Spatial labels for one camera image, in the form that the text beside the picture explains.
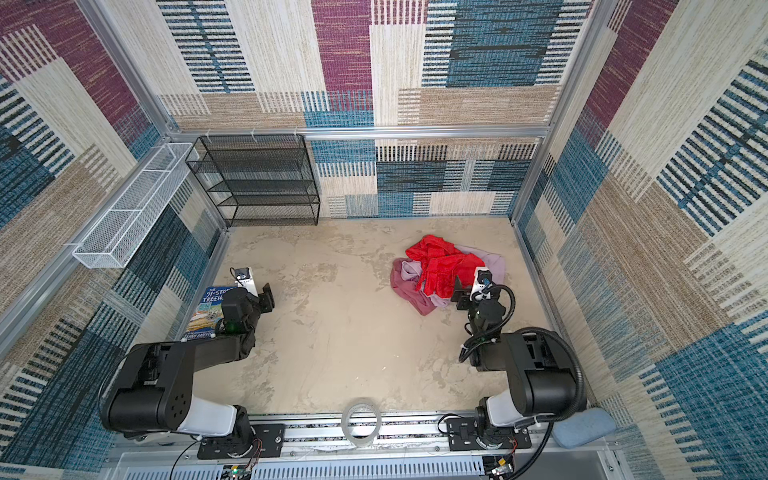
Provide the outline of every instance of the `clear tape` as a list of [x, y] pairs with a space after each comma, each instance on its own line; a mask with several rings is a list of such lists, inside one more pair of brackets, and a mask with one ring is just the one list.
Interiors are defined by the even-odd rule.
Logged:
[[[357, 413], [360, 409], [368, 409], [376, 415], [376, 427], [373, 429], [370, 435], [365, 438], [358, 439], [352, 435], [349, 431], [349, 419], [353, 413]], [[355, 399], [348, 407], [344, 409], [344, 413], [341, 415], [341, 431], [344, 434], [344, 438], [349, 440], [355, 448], [367, 447], [371, 445], [376, 437], [379, 436], [379, 430], [382, 428], [382, 413], [379, 407], [373, 405], [371, 399]]]

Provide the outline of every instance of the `patterned wall panel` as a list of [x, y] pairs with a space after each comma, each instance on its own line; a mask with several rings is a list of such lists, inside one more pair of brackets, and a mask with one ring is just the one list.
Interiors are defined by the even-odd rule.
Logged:
[[519, 222], [636, 478], [768, 475], [767, 42], [765, 2], [619, 1]]
[[1, 312], [159, 135], [73, 0], [0, 12]]
[[3, 359], [0, 461], [99, 471], [113, 435], [98, 418], [107, 366], [176, 336], [220, 234], [188, 182], [124, 270], [79, 266]]
[[539, 139], [308, 142], [320, 216], [509, 215]]
[[[346, 117], [355, 127], [546, 122], [591, 3], [104, 2], [188, 130], [309, 126], [301, 112], [329, 114], [329, 125], [336, 112], [367, 112]], [[328, 101], [344, 95], [370, 101]]]

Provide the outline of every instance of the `red wire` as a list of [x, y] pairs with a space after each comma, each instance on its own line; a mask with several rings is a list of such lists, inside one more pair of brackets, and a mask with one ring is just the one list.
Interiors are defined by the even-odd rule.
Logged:
[[512, 471], [515, 470], [515, 451], [518, 449], [518, 440], [512, 437], [512, 453], [509, 454], [510, 460], [512, 460]]
[[256, 451], [253, 452], [251, 454], [250, 458], [248, 459], [248, 463], [245, 466], [246, 470], [249, 469], [249, 468], [252, 468], [252, 465], [250, 463], [253, 460], [253, 457], [256, 457], [256, 463], [259, 463], [259, 458], [261, 458], [261, 445], [262, 445], [261, 444], [261, 439], [256, 438], [255, 440], [253, 440], [253, 443], [256, 443], [257, 441], [259, 442], [259, 446], [256, 447]]

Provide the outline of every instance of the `beige floor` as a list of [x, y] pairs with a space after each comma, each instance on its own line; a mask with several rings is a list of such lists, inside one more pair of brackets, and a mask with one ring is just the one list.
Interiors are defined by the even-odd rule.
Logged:
[[197, 373], [195, 393], [252, 413], [300, 413], [339, 412], [357, 397], [385, 410], [472, 409], [502, 391], [503, 372], [458, 363], [465, 312], [420, 316], [389, 286], [392, 261], [428, 233], [504, 256], [518, 305], [507, 329], [547, 326], [504, 218], [239, 227], [215, 284], [232, 283], [231, 266], [250, 266], [259, 288], [272, 286], [276, 307], [261, 317], [250, 357]]

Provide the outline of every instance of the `black cable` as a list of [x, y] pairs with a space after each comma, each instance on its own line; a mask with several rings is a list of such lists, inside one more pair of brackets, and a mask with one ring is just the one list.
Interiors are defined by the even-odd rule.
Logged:
[[170, 467], [170, 474], [168, 474], [168, 480], [174, 480], [174, 470], [176, 469], [176, 464], [179, 462], [179, 458], [185, 453], [187, 453], [187, 450], [190, 449], [190, 447], [196, 443], [198, 443], [200, 440], [195, 440], [194, 442], [187, 445], [187, 447], [184, 449], [182, 453], [179, 454], [178, 457], [176, 457], [176, 461], [174, 462], [174, 466]]
[[457, 415], [457, 414], [455, 414], [455, 413], [446, 413], [445, 415], [443, 415], [442, 417], [440, 417], [440, 419], [437, 421], [437, 431], [438, 431], [438, 432], [440, 432], [440, 433], [442, 433], [443, 435], [448, 435], [448, 432], [443, 432], [443, 431], [440, 429], [440, 423], [442, 423], [442, 421], [443, 421], [443, 420], [445, 420], [445, 419], [447, 419], [447, 418], [449, 418], [449, 417], [456, 417], [457, 419], [466, 419], [466, 418], [467, 418], [467, 417], [463, 417], [463, 416], [461, 416], [461, 415]]
[[544, 447], [547, 445], [547, 441], [549, 440], [549, 436], [552, 435], [552, 428], [554, 427], [554, 423], [549, 422], [549, 426], [547, 427], [547, 432], [544, 434], [544, 438], [541, 439], [541, 443], [538, 444], [538, 447], [536, 448], [536, 451], [533, 452], [533, 455], [531, 458], [528, 459], [528, 461], [520, 467], [520, 469], [515, 469], [515, 472], [512, 473], [508, 478], [505, 480], [515, 480], [516, 478], [519, 478], [521, 475], [526, 473], [528, 469], [538, 460], [538, 457], [541, 455], [541, 453], [544, 451]]
[[493, 285], [488, 288], [488, 291], [491, 292], [493, 290], [504, 290], [509, 295], [509, 310], [507, 311], [507, 314], [504, 316], [502, 321], [491, 328], [490, 330], [486, 330], [484, 332], [477, 332], [476, 334], [470, 336], [467, 341], [464, 342], [464, 345], [462, 346], [462, 351], [458, 354], [458, 361], [460, 363], [463, 363], [469, 358], [469, 355], [476, 350], [478, 347], [485, 345], [487, 343], [490, 343], [490, 339], [496, 334], [497, 332], [500, 332], [502, 328], [504, 328], [504, 325], [507, 324], [509, 319], [512, 318], [512, 314], [515, 313], [515, 293], [512, 292], [511, 288], [509, 288], [506, 285]]
[[469, 358], [469, 356], [472, 354], [472, 352], [474, 352], [475, 350], [477, 350], [478, 348], [480, 348], [483, 345], [488, 345], [489, 343], [495, 343], [495, 342], [493, 340], [484, 340], [484, 341], [482, 341], [480, 343], [476, 343], [475, 345], [470, 347], [469, 350], [462, 350], [462, 353], [465, 354], [465, 358], [462, 360], [462, 358], [460, 356], [458, 358], [459, 362], [464, 362], [464, 360], [467, 360]]
[[232, 276], [232, 278], [235, 279], [235, 282], [237, 282], [238, 285], [240, 285], [241, 287], [245, 288], [245, 285], [243, 285], [240, 282], [240, 280], [237, 278], [237, 275], [235, 275], [235, 269], [233, 267], [230, 267], [230, 275]]

